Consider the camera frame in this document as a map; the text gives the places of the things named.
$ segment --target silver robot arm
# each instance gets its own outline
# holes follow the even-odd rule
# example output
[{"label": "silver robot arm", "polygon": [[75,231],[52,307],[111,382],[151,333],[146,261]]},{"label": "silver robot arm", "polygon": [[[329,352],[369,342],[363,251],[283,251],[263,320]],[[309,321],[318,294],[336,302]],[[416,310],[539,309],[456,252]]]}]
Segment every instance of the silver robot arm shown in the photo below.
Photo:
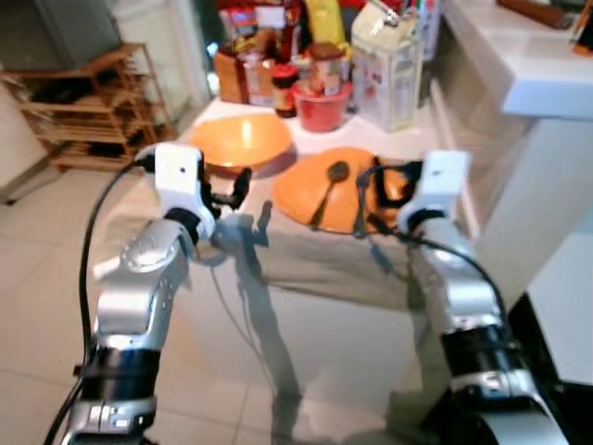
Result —
[{"label": "silver robot arm", "polygon": [[[398,226],[475,261],[472,244],[453,220],[468,164],[465,153],[430,153],[412,200],[398,215]],[[410,243],[409,254],[461,409],[484,424],[498,444],[568,445],[508,335],[495,288],[467,260],[445,250]]]},{"label": "silver robot arm", "polygon": [[251,171],[242,172],[230,196],[210,193],[201,153],[159,144],[155,186],[163,218],[150,222],[118,257],[95,267],[104,285],[95,318],[93,359],[80,370],[84,384],[73,405],[62,445],[150,443],[155,419],[160,352],[169,331],[173,299],[187,279],[198,239],[211,237],[220,210],[246,197]]}]

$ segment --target white countertop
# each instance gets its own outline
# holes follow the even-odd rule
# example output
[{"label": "white countertop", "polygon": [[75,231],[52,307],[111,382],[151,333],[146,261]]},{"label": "white countertop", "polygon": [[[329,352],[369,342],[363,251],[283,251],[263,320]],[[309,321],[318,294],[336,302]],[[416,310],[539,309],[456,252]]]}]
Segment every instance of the white countertop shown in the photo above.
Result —
[{"label": "white countertop", "polygon": [[[272,108],[232,104],[217,98],[197,117],[192,127],[213,119],[273,112]],[[395,133],[385,133],[358,116],[331,133],[311,133],[303,130],[298,118],[287,119],[284,122],[290,129],[298,155],[313,155],[338,146],[354,146],[387,159],[421,159],[425,152],[442,148],[434,111],[429,103],[418,110],[413,126]],[[188,137],[192,127],[185,131],[180,140]]]},{"label": "white countertop", "polygon": [[503,113],[593,120],[593,58],[556,31],[496,5],[444,0],[443,13]]}]

